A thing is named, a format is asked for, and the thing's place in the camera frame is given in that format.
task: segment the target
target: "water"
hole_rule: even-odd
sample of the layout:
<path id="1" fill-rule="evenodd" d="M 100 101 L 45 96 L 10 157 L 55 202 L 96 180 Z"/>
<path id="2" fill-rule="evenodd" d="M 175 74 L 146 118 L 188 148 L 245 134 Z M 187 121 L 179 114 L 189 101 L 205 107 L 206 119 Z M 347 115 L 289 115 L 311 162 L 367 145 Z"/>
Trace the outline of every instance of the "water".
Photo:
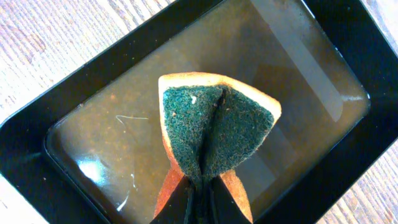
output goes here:
<path id="1" fill-rule="evenodd" d="M 114 222 L 152 219 L 170 167 L 157 79 L 189 71 L 233 77 L 282 105 L 264 144 L 236 169 L 254 219 L 369 108 L 367 93 L 301 1 L 224 1 L 49 133 L 53 156 L 90 179 L 84 187 Z"/>

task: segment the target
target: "black baking tray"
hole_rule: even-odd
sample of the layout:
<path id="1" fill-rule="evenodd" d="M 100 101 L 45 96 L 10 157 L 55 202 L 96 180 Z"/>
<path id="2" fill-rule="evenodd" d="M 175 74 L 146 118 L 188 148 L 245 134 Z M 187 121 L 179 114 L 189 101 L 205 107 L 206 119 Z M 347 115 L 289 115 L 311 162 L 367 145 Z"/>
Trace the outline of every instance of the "black baking tray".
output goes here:
<path id="1" fill-rule="evenodd" d="M 45 159 L 49 128 L 220 2 L 174 2 L 1 125 L 0 172 L 48 222 L 109 221 Z M 398 58 L 361 1 L 305 2 L 369 93 L 371 107 L 256 223 L 317 221 L 398 137 Z"/>

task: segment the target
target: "sponge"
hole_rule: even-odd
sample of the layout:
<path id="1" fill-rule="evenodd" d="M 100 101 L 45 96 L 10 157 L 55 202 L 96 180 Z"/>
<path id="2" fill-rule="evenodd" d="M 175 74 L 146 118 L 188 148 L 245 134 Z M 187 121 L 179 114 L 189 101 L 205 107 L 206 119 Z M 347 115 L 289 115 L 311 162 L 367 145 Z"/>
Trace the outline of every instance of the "sponge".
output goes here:
<path id="1" fill-rule="evenodd" d="M 155 216 L 186 175 L 195 187 L 197 220 L 206 220 L 206 200 L 198 197 L 206 197 L 203 189 L 220 175 L 252 222 L 246 191 L 233 169 L 262 144 L 280 117 L 279 102 L 232 78 L 198 72 L 160 77 L 159 101 L 171 168 Z"/>

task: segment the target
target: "wood grain surface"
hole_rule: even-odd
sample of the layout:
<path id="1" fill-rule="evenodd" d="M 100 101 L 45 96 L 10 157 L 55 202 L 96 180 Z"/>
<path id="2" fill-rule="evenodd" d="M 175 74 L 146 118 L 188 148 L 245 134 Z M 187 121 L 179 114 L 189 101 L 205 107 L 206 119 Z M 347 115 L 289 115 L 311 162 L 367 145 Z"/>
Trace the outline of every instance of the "wood grain surface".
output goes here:
<path id="1" fill-rule="evenodd" d="M 0 123 L 172 1 L 0 1 Z M 398 52 L 398 0 L 363 3 Z M 318 222 L 398 223 L 397 157 L 394 144 Z"/>

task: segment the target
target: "tabletop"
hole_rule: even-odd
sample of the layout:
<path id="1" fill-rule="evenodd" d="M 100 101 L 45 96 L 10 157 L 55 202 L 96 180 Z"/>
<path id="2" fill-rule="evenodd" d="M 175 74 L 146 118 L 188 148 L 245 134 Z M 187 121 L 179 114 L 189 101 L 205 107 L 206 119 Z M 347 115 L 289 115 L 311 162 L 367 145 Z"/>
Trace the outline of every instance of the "tabletop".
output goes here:
<path id="1" fill-rule="evenodd" d="M 0 1 L 0 123 L 173 1 Z M 398 53 L 398 0 L 362 1 Z M 398 223 L 397 180 L 394 144 L 318 222 Z"/>

